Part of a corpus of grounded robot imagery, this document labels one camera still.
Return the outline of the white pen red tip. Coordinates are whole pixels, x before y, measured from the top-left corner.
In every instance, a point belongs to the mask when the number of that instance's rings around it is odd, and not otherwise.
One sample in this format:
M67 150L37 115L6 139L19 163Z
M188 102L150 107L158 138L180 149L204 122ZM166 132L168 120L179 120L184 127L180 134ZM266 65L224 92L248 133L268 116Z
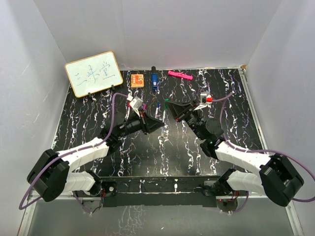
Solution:
M129 117L129 114L130 114L130 105L128 104L127 105L127 111L126 111L126 120L128 120L128 117Z

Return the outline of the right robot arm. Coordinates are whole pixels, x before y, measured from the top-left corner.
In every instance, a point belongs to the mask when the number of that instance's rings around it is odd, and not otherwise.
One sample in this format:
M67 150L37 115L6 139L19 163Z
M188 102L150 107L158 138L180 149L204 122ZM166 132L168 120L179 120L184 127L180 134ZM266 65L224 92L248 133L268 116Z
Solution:
M275 204L285 207L304 185L304 180L287 156L269 151L250 152L239 146L231 147L224 140L224 131L215 118L205 120L197 110L199 103L166 101L172 117L185 121L201 141L206 156L232 163L245 172L228 169L214 184L204 185L206 193L231 195L234 191L255 192L267 196Z

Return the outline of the green pen cap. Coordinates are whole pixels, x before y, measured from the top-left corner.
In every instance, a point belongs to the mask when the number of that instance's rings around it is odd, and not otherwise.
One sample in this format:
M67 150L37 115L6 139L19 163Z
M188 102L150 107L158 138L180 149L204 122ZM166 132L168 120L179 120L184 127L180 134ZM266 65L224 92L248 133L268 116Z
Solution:
M165 102L164 102L164 109L166 110L168 107L167 107L167 103L168 103L169 99L165 99Z

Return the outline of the white pen green end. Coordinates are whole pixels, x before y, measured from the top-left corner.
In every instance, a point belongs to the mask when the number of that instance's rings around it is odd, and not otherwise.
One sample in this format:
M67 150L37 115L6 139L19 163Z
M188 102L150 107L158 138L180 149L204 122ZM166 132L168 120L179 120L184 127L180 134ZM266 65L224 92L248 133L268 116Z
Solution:
M163 123L164 123L164 126L162 127L162 130L161 130L161 137L162 137L162 138L164 137L165 116L166 116L166 109L163 110L163 114L162 114L162 121L163 121Z

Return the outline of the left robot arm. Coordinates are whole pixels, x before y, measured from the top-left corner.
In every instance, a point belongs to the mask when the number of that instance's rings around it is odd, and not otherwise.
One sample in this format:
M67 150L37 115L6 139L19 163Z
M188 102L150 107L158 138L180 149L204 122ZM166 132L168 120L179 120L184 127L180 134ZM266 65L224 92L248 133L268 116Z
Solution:
M76 172L75 169L114 153L121 145L121 139L142 131L150 134L164 126L164 122L147 115L133 113L129 119L113 128L103 128L91 141L69 150L44 151L27 176L27 182L46 202L64 192L84 191L87 195L101 193L101 179L92 171Z

